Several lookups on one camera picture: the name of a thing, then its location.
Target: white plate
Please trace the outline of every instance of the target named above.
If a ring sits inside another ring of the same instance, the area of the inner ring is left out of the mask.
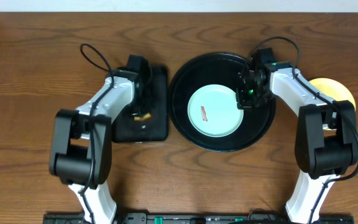
[[[244,111],[237,109],[236,93],[222,85],[206,85],[193,93],[187,106],[191,124],[200,133],[223,137],[241,124]]]

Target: wooden table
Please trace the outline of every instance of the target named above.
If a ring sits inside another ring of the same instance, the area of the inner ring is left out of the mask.
[[[0,13],[0,223],[41,223],[45,212],[81,210],[48,173],[56,112],[82,105],[103,84],[104,72],[82,57],[81,43],[115,67],[129,54],[165,63],[171,79],[197,55],[247,55],[275,35],[298,43],[305,77],[333,78],[350,89],[358,127],[358,14]],[[290,44],[268,45],[278,59],[295,59]],[[238,152],[200,149],[172,123],[165,142],[113,144],[112,197],[121,208],[154,213],[280,210],[299,173],[296,123],[278,100],[268,133]],[[351,213],[358,223],[358,176],[336,183],[322,212]]]

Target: yellow plate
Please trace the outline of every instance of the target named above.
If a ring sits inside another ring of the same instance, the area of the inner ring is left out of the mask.
[[[310,80],[310,83],[321,93],[332,97],[336,101],[349,100],[356,110],[356,103],[352,93],[341,83],[329,78],[316,78]]]

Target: black plate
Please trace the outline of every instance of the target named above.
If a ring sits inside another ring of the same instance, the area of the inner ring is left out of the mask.
[[[269,103],[253,111],[244,111],[240,126],[231,134],[214,138],[198,132],[187,115],[192,94],[199,88],[218,84],[233,91],[240,85],[239,72],[245,59],[230,53],[205,54],[187,62],[170,85],[169,112],[177,130],[190,142],[211,151],[232,152],[248,147],[258,141],[272,124],[276,103]]]

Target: white background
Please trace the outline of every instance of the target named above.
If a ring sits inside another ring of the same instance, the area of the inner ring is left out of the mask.
[[[0,12],[358,12],[358,1],[0,0]]]

